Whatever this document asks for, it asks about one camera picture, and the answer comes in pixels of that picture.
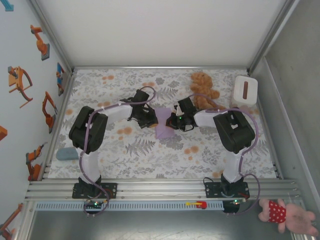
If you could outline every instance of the yellow object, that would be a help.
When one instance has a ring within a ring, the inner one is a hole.
[[[185,205],[190,206],[190,205],[202,205],[200,202],[186,202]]]

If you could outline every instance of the leaf pattern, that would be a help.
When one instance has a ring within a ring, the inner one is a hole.
[[[172,108],[189,96],[191,74],[198,69],[79,69],[51,161],[49,178],[77,179],[78,161],[59,161],[58,149],[72,147],[69,131],[83,106],[97,109],[133,97],[145,85],[157,90],[153,108]],[[220,91],[216,102],[229,106],[236,76],[246,76],[245,69],[205,69],[213,88]],[[259,178],[275,178],[262,121],[254,113],[258,127],[257,146],[244,156],[242,172]],[[225,169],[226,149],[216,128],[196,127],[189,132],[175,131],[170,138],[156,139],[154,128],[140,129],[135,121],[119,120],[108,124],[103,143],[97,150],[99,171],[103,178],[119,179],[202,179]]]

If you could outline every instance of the purple cable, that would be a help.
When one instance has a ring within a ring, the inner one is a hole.
[[[89,117],[88,119],[88,122],[87,122],[87,127],[86,127],[86,131],[85,131],[85,137],[84,137],[84,147],[83,147],[83,151],[80,153],[80,156],[79,156],[79,166],[80,166],[80,170],[81,170],[81,173],[83,174],[83,176],[92,184],[94,185],[95,187],[97,187],[98,189],[100,189],[106,196],[106,204],[105,206],[103,207],[103,209],[101,209],[101,211],[99,211],[98,213],[94,214],[93,216],[97,216],[99,214],[101,214],[104,210],[106,210],[106,208],[109,206],[109,195],[107,194],[107,191],[101,187],[100,185],[96,184],[94,181],[92,181],[84,172],[84,169],[83,169],[83,166],[82,166],[82,160],[83,160],[83,155],[85,154],[85,152],[87,151],[87,147],[88,147],[88,139],[89,139],[89,131],[90,131],[90,125],[91,125],[91,121],[92,121],[92,118],[94,117],[94,115],[98,112],[101,112],[101,111],[104,111],[104,110],[107,110],[107,109],[112,109],[112,108],[115,108],[115,107],[119,107],[121,105],[140,105],[140,104],[146,104],[146,103],[149,103],[150,101],[152,101],[155,97],[156,97],[156,90],[152,87],[152,86],[144,86],[142,88],[140,88],[140,90],[142,89],[145,89],[145,88],[149,88],[149,89],[152,89],[153,90],[153,96],[148,99],[147,101],[140,101],[140,102],[121,102],[120,104],[117,103],[117,104],[114,104],[114,105],[110,105],[110,106],[106,106],[104,108],[100,108],[100,109],[97,109],[95,110]],[[83,211],[89,215],[89,213],[86,211],[86,207],[89,203],[86,203],[85,205],[83,205]]]
[[[208,99],[209,101],[211,101],[212,103],[214,103],[215,105],[218,106],[218,104],[216,104],[211,98],[209,98],[208,96],[204,95],[204,94],[200,94],[200,93],[195,93],[195,94],[192,94],[190,95],[188,98],[190,97],[193,97],[193,96],[201,96],[201,97],[204,97],[206,99]],[[240,162],[239,162],[239,168],[238,168],[238,172],[240,174],[241,177],[243,178],[246,178],[248,176],[252,176],[255,178],[256,180],[256,183],[258,185],[258,194],[256,196],[256,200],[254,201],[254,203],[246,210],[240,212],[240,213],[234,213],[235,216],[238,216],[238,215],[242,215],[242,214],[245,214],[247,212],[249,212],[259,201],[259,197],[260,197],[260,191],[261,191],[261,187],[260,187],[260,182],[259,182],[259,179],[257,178],[257,176],[255,176],[253,173],[247,173],[245,175],[243,175],[241,173],[241,169],[242,169],[242,164],[243,164],[243,161],[244,161],[244,155],[246,153],[248,153],[249,151],[251,151],[256,145],[257,145],[257,142],[258,142],[258,137],[259,137],[259,128],[258,128],[258,124],[256,122],[256,120],[254,119],[254,117],[247,111],[245,110],[242,110],[242,109],[239,109],[239,108],[229,108],[229,109],[223,109],[223,110],[214,110],[214,111],[211,111],[211,109],[216,109],[218,107],[214,107],[214,108],[210,108],[210,109],[207,109],[206,112],[207,113],[225,113],[225,112],[228,112],[228,111],[236,111],[236,112],[241,112],[243,114],[246,114],[253,122],[254,124],[254,128],[255,128],[255,138],[254,138],[254,142],[253,144],[245,151],[242,152],[241,154],[241,157],[240,157]]]

